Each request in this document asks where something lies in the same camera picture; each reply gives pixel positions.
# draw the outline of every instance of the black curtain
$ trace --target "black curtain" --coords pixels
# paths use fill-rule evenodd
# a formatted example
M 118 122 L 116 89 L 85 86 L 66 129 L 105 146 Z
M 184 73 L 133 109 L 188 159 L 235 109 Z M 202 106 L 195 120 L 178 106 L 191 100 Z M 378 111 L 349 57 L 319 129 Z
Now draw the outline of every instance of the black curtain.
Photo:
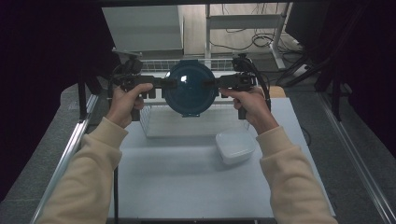
M 0 29 L 3 200 L 49 127 L 62 91 L 78 74 L 110 74 L 120 60 L 100 7 L 1 1 Z
M 349 102 L 396 157 L 396 7 L 371 1 L 342 53 L 343 81 Z

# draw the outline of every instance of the blue dome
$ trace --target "blue dome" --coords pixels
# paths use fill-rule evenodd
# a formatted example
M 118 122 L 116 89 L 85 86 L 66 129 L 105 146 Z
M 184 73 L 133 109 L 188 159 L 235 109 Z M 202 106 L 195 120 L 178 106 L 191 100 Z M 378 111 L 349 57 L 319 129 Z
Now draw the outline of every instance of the blue dome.
M 165 101 L 183 117 L 198 117 L 219 94 L 217 88 L 203 88 L 204 80 L 214 79 L 215 76 L 197 60 L 180 61 L 172 67 L 167 77 L 177 80 L 177 88 L 164 91 Z

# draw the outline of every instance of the hand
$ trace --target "hand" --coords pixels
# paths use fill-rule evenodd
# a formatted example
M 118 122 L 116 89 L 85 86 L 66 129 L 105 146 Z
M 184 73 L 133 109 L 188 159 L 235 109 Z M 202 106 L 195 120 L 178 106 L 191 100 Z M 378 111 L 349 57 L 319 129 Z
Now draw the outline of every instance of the hand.
M 251 91 L 233 91 L 220 89 L 221 94 L 233 97 L 233 107 L 239 109 L 243 106 L 247 111 L 247 121 L 253 125 L 257 134 L 265 133 L 278 127 L 274 116 L 265 103 L 262 89 L 254 87 Z
M 151 89 L 151 83 L 139 84 L 128 92 L 117 87 L 113 92 L 111 107 L 106 118 L 119 125 L 121 128 L 126 128 L 132 122 L 132 109 L 135 108 L 140 110 L 144 106 L 143 99 L 141 97 L 138 98 L 139 94 Z

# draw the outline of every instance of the gray floor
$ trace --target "gray floor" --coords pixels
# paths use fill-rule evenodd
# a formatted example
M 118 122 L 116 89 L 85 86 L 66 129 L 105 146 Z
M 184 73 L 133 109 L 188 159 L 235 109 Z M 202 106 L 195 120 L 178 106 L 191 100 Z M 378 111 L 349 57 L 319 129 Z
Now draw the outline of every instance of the gray floor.
M 259 70 L 275 71 L 276 65 L 267 49 L 249 55 Z M 281 73 L 269 73 L 277 79 Z M 342 143 L 333 129 L 313 88 L 316 77 L 285 89 L 302 127 L 318 171 L 327 190 L 339 223 L 383 223 L 375 205 L 363 186 Z M 27 163 L 13 188 L 0 204 L 0 223 L 28 223 L 62 156 L 64 148 L 78 122 L 77 86 L 66 89 L 45 136 L 32 159 Z M 92 125 L 106 113 L 106 93 L 100 97 Z M 365 164 L 384 191 L 391 206 L 396 208 L 396 161 L 379 139 L 361 121 L 347 97 L 341 100 L 341 117 L 351 139 L 357 146 Z

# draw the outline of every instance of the white plastic container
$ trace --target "white plastic container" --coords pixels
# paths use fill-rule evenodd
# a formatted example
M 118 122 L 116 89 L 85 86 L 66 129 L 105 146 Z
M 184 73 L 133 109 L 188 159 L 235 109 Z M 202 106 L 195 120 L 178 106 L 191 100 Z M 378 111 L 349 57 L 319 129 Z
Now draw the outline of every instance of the white plastic container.
M 222 160 L 226 164 L 235 164 L 249 159 L 257 146 L 257 141 L 246 128 L 234 128 L 218 133 L 216 143 Z
M 182 118 L 169 105 L 147 105 L 140 115 L 146 137 L 215 137 L 224 130 L 248 128 L 233 105 L 212 105 L 197 118 Z

